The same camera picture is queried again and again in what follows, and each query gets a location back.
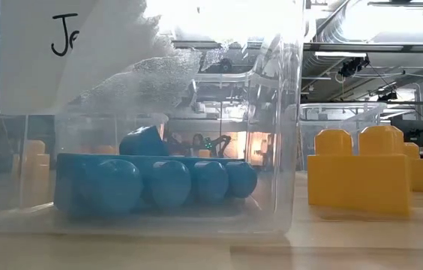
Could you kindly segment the blue toy building block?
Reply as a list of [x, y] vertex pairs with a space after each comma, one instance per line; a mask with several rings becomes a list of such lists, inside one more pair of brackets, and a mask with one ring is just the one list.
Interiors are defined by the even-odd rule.
[[168, 156], [156, 126], [144, 126], [127, 134], [120, 142], [120, 155]]

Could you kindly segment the long blue four-stud block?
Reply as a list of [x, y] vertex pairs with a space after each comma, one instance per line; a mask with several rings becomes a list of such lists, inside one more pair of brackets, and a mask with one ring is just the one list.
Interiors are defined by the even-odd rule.
[[241, 159], [61, 153], [55, 207], [71, 217], [118, 217], [140, 209], [244, 199], [256, 170]]

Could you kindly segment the clear bin with handwritten label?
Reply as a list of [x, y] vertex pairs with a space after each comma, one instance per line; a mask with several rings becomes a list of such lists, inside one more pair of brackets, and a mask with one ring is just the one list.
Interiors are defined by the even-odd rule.
[[[145, 0], [150, 55], [82, 91], [56, 112], [0, 110], [0, 233], [228, 237], [282, 233], [291, 223], [305, 0]], [[194, 134], [231, 136], [224, 157], [258, 175], [247, 198], [143, 208], [118, 217], [71, 217], [54, 204], [55, 116], [163, 113], [169, 155], [198, 158]], [[51, 202], [19, 206], [13, 155], [42, 140]]]

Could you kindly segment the clear plastic bin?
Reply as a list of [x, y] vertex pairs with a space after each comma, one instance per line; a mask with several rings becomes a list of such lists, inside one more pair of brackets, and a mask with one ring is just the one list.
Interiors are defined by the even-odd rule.
[[359, 152], [359, 133], [369, 126], [380, 124], [385, 103], [306, 103], [299, 108], [298, 170], [308, 168], [308, 155], [314, 155], [314, 138], [325, 129], [345, 130], [352, 137], [352, 153]]
[[168, 116], [163, 113], [115, 115], [62, 113], [55, 116], [55, 151], [57, 153], [91, 154], [92, 146], [114, 146], [132, 131], [156, 126], [164, 135]]

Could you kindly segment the long ceiling light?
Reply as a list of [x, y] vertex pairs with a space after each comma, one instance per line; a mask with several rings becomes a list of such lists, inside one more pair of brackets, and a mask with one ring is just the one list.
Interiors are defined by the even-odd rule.
[[365, 52], [322, 52], [317, 51], [314, 53], [316, 57], [336, 57], [336, 58], [365, 58], [367, 54]]

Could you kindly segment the black hanging ceiling device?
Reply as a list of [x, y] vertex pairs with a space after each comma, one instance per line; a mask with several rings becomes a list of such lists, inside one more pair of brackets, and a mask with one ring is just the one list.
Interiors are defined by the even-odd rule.
[[365, 57], [354, 57], [349, 61], [343, 63], [342, 68], [337, 72], [343, 78], [351, 77], [366, 68], [370, 64], [370, 59], [366, 55]]
[[398, 93], [396, 91], [381, 91], [377, 95], [377, 101], [387, 102], [398, 99]]

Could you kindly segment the white handwritten paper label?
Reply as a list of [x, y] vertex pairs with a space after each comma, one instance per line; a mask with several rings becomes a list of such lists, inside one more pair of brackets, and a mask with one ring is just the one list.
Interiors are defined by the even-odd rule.
[[151, 53], [146, 0], [2, 0], [0, 110], [54, 113]]

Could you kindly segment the black computer monitor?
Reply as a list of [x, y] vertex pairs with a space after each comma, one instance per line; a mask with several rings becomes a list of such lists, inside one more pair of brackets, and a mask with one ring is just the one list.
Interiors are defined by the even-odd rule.
[[423, 120], [393, 118], [391, 125], [403, 132], [405, 143], [415, 143], [419, 147], [423, 146]]

